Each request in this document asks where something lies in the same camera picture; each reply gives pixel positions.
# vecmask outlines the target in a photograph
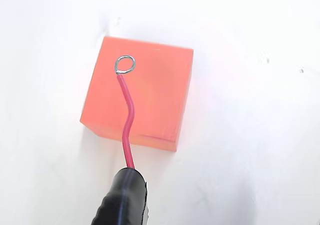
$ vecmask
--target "white background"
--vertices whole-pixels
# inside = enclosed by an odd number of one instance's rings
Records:
[[[125,166],[79,122],[104,35],[194,49],[178,151],[132,148],[149,225],[319,224],[320,0],[0,0],[0,16],[0,224],[89,225]]]

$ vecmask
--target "black handle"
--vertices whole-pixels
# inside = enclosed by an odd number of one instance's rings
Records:
[[[113,178],[91,225],[142,225],[147,223],[147,184],[133,168],[121,169]]]

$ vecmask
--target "metal wire loop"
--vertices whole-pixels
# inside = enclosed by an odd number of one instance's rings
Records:
[[[132,66],[130,67],[130,69],[128,70],[119,70],[118,69],[118,65],[119,65],[119,62],[122,60],[122,59],[131,59],[132,60]],[[115,70],[115,73],[116,74],[127,74],[127,73],[130,73],[131,71],[133,71],[136,67],[136,60],[133,56],[130,56],[130,55],[124,55],[124,56],[121,56],[119,57],[116,61],[115,61],[115,66],[114,66],[114,70]]]

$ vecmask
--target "orange cube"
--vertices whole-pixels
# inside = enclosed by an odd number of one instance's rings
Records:
[[[116,60],[135,58],[123,77],[135,107],[130,142],[176,151],[191,77],[193,49],[105,37],[86,96],[81,123],[103,138],[121,141],[128,108],[115,73]],[[123,59],[118,69],[132,66]]]

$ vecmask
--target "orange block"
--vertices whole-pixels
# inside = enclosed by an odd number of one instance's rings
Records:
[[[193,49],[105,37],[86,96],[81,123],[100,137],[121,141],[128,108],[115,73],[123,55],[135,69],[123,77],[135,107],[130,142],[176,151],[191,77]],[[132,66],[123,59],[118,69]]]

